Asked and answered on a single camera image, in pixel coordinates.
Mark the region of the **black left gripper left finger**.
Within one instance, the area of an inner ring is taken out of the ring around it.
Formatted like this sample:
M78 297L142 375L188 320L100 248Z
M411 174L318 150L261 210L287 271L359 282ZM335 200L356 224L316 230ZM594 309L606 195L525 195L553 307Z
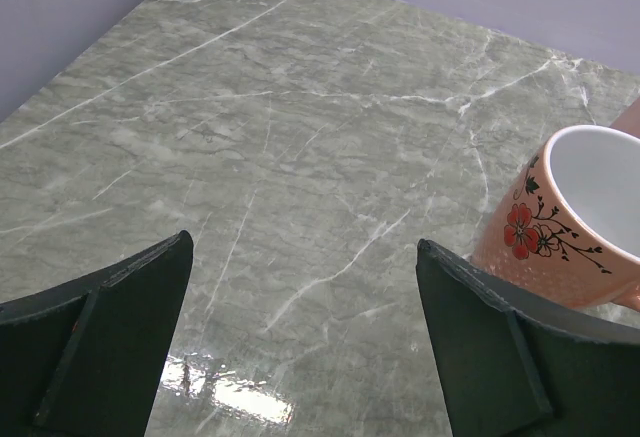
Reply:
M2 435L144 435L193 247L181 231L109 267L2 303Z

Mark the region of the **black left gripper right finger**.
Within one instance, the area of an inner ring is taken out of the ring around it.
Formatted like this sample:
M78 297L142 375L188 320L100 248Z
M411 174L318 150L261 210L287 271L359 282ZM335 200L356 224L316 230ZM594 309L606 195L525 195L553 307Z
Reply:
M455 436L636 436L639 331L553 303L438 243L416 276Z

